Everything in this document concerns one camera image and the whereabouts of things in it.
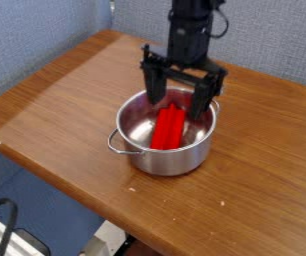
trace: wood grain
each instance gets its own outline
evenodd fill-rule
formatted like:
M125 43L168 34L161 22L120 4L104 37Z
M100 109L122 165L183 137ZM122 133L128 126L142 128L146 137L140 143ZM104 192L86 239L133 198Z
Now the wood grain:
M101 32L0 97L0 151L163 255L306 256L306 87L223 64L208 158L149 176L106 149L142 42Z

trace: red object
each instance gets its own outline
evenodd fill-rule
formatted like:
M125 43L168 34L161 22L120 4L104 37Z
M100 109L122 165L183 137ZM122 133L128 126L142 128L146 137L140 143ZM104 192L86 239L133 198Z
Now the red object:
M150 148L159 150L176 149L180 147L185 111L177 109L172 103L168 108L159 111Z

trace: metal pot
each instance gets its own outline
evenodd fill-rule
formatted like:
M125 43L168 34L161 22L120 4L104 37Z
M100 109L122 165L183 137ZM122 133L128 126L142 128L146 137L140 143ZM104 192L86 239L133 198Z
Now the metal pot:
M211 105L197 120L185 119L180 148L172 150L149 148L159 109L175 103L179 108L187 110L191 106L191 97L191 90L169 87L164 99L152 105L142 91L125 102L117 112L117 129L108 138L108 147L117 154L128 155L132 164L150 174L163 176L184 174L207 158L219 112L216 101L213 101L216 109ZM125 150L118 150L112 145L117 132L124 138Z

